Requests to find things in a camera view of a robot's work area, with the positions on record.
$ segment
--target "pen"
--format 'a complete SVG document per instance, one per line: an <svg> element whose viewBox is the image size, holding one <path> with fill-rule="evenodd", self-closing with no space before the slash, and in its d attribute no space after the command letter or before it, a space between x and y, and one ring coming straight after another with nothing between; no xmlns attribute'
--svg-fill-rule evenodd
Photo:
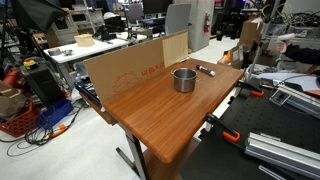
<svg viewBox="0 0 320 180"><path fill-rule="evenodd" d="M216 75L216 73L214 71L211 71L210 69L207 69L207 68L205 68L203 66L196 65L196 68L199 69L200 71L204 72L204 73L207 73L207 74L211 75L211 76Z"/></svg>

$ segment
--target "office chair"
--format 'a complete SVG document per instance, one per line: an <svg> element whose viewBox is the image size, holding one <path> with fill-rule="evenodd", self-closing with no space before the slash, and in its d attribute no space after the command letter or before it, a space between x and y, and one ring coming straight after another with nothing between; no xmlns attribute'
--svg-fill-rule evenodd
<svg viewBox="0 0 320 180"><path fill-rule="evenodd" d="M129 4L127 18L129 26L137 26L137 20L143 19L143 10L141 4Z"/></svg>
<svg viewBox="0 0 320 180"><path fill-rule="evenodd" d="M164 30L166 35L188 29L191 4L171 4L168 7Z"/></svg>

